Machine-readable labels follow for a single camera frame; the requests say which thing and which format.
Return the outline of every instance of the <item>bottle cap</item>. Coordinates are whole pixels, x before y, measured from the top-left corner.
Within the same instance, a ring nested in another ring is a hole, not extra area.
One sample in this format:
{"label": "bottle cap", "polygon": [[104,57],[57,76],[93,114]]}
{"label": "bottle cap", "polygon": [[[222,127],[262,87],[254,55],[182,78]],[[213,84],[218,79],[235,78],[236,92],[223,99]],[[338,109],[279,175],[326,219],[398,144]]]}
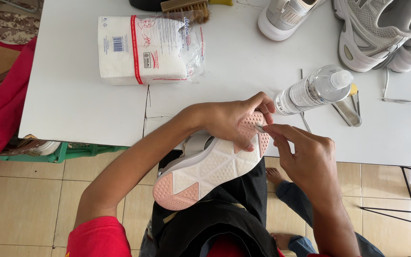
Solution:
{"label": "bottle cap", "polygon": [[339,90],[351,84],[353,75],[348,70],[341,70],[331,75],[329,80],[333,89]]}

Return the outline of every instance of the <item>tiled floor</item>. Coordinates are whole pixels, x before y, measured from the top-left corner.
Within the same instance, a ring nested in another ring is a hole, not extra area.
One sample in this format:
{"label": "tiled floor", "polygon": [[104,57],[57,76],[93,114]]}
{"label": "tiled floor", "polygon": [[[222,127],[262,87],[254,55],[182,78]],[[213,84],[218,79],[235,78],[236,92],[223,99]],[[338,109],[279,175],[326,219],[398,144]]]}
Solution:
{"label": "tiled floor", "polygon": [[[71,159],[63,164],[0,161],[0,257],[65,256],[80,195],[120,154]],[[277,158],[266,158],[266,166],[281,169]],[[157,167],[118,206],[118,220],[126,228],[134,256],[138,256],[151,215],[151,191],[156,171]],[[338,172],[343,203],[355,231],[374,243],[387,257],[411,256],[411,223],[359,208],[410,210],[411,202],[401,169],[338,163]],[[411,172],[407,175],[411,184]],[[312,229],[279,201],[274,192],[275,185],[268,182],[268,231],[307,236],[316,247]],[[411,220],[411,213],[394,215]],[[285,255],[295,256],[289,251]]]}

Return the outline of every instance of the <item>brush bristles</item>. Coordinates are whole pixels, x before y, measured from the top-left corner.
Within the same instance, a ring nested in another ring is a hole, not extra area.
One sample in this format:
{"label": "brush bristles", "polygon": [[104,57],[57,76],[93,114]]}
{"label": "brush bristles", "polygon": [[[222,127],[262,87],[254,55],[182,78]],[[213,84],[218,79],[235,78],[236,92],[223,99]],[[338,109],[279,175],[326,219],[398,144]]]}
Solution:
{"label": "brush bristles", "polygon": [[184,11],[191,11],[191,10],[201,10],[202,11],[202,15],[198,14],[197,12],[193,12],[193,19],[197,23],[205,23],[205,22],[208,22],[208,20],[210,19],[210,11],[209,9],[207,9],[207,6],[205,3],[181,7],[175,10],[170,10],[169,12],[184,12]]}

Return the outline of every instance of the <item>cotton pad package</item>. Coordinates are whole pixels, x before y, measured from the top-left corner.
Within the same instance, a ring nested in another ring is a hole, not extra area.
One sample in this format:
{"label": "cotton pad package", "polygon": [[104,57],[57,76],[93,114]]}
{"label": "cotton pad package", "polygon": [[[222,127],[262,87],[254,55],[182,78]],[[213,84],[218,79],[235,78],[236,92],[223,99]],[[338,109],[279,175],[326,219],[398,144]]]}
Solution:
{"label": "cotton pad package", "polygon": [[198,83],[204,39],[192,17],[192,11],[99,17],[101,78],[112,85]]}

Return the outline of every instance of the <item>pink and white sneaker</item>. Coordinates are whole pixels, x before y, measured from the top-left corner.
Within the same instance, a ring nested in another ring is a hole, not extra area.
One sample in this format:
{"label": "pink and white sneaker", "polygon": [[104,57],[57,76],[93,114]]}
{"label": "pink and white sneaker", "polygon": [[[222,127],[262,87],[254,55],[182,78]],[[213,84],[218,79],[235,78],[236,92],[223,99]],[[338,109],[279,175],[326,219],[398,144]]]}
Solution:
{"label": "pink and white sneaker", "polygon": [[162,207],[182,210],[201,200],[220,184],[252,170],[263,157],[269,134],[260,133],[255,125],[267,125],[264,115],[254,112],[237,128],[250,138],[255,149],[246,152],[231,141],[209,134],[195,134],[185,144],[184,157],[160,169],[153,185],[153,197]]}

